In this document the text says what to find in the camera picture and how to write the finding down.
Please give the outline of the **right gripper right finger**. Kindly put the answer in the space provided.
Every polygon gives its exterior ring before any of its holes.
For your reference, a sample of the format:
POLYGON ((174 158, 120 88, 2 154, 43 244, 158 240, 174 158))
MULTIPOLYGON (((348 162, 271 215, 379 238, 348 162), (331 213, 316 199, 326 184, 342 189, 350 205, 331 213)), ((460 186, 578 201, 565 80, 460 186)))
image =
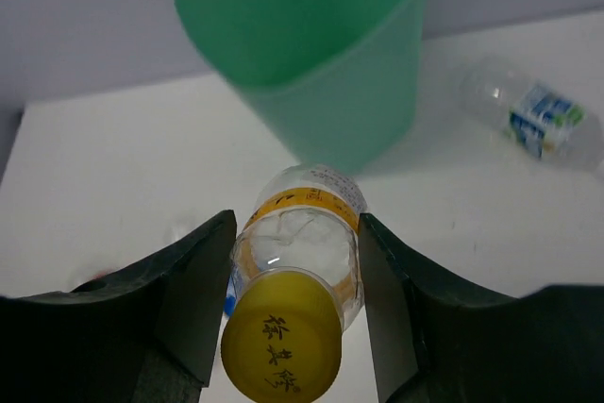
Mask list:
POLYGON ((359 250, 382 402, 599 402, 603 289, 514 298, 415 251, 374 215, 359 250))

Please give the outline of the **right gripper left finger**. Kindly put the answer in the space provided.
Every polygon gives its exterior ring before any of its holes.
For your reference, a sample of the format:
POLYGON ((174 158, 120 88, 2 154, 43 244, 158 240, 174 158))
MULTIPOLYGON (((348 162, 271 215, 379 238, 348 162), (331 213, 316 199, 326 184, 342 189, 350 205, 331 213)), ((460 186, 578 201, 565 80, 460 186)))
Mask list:
POLYGON ((179 241, 69 293, 1 300, 5 402, 195 402, 209 385, 237 224, 179 241))

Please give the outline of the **bottle yellow cap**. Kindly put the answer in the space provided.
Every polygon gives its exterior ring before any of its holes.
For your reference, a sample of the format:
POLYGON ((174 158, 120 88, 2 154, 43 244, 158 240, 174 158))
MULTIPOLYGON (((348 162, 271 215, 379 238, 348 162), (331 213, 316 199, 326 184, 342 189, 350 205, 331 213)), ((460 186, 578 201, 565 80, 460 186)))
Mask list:
POLYGON ((337 377, 364 304, 358 235, 366 200, 349 176, 299 164, 275 176, 233 245, 234 299, 220 343, 255 402, 313 402, 337 377))

